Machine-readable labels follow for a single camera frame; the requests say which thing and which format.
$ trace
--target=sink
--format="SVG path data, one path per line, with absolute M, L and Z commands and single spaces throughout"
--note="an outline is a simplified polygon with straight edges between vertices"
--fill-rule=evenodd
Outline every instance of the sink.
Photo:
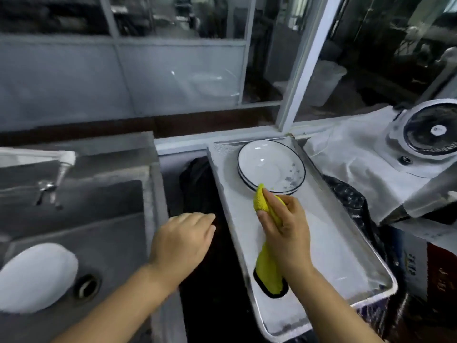
M 147 261 L 155 227 L 167 218 L 155 149 L 83 154 L 57 190 L 63 208 L 46 200 L 35 206 L 37 182 L 53 179 L 57 168 L 49 161 L 0 169 L 0 266 L 45 242 L 61 244 L 79 261 L 74 286 L 49 308 L 0 313 L 3 343 L 47 343 L 87 315 Z M 151 323 L 131 342 L 151 342 Z

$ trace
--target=tray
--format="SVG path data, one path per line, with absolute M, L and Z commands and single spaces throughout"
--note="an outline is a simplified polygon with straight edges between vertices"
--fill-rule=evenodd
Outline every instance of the tray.
M 294 196 L 307 213 L 315 267 L 354 308 L 394 294 L 398 285 L 392 272 L 296 140 L 290 137 L 274 140 L 295 151 L 306 167 L 305 181 Z M 208 158 L 257 325 L 267 340 L 280 343 L 310 330 L 311 324 L 292 291 L 280 299 L 271 299 L 253 278 L 265 235 L 254 211 L 254 192 L 237 173 L 238 151 L 250 141 L 210 144 Z

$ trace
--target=yellow towel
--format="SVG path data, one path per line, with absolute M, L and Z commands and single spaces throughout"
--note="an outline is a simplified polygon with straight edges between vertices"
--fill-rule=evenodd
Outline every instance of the yellow towel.
M 276 226 L 281 227 L 283 222 L 281 218 L 279 218 L 273 209 L 271 209 L 268 205 L 262 193 L 263 187 L 264 185 L 260 184 L 257 188 L 257 191 L 255 192 L 254 210 L 256 212 L 258 210 L 266 211 L 271 215 Z M 278 196 L 276 197 L 283 203 L 283 205 L 285 205 L 285 203 Z M 289 290 L 289 285 L 279 273 L 278 267 L 272 258 L 266 244 L 263 245 L 262 250 L 257 257 L 257 262 L 255 263 L 254 270 L 254 279 L 259 284 L 262 291 L 273 299 L 283 297 Z

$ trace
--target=sink drain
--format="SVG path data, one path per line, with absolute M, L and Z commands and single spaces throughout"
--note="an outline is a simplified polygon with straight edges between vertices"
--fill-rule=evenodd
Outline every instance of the sink drain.
M 79 278 L 73 287 L 73 294 L 77 300 L 91 300 L 100 290 L 101 280 L 93 274 Z

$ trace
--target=white bowl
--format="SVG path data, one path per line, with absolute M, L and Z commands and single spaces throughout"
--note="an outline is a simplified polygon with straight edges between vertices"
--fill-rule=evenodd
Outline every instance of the white bowl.
M 263 183 L 271 192 L 282 195 L 298 190 L 306 175 L 303 162 L 292 149 L 269 140 L 245 144 L 238 154 L 238 171 L 251 189 Z
M 49 307 L 75 281 L 78 259 L 60 244 L 24 250 L 0 271 L 0 311 L 26 314 Z

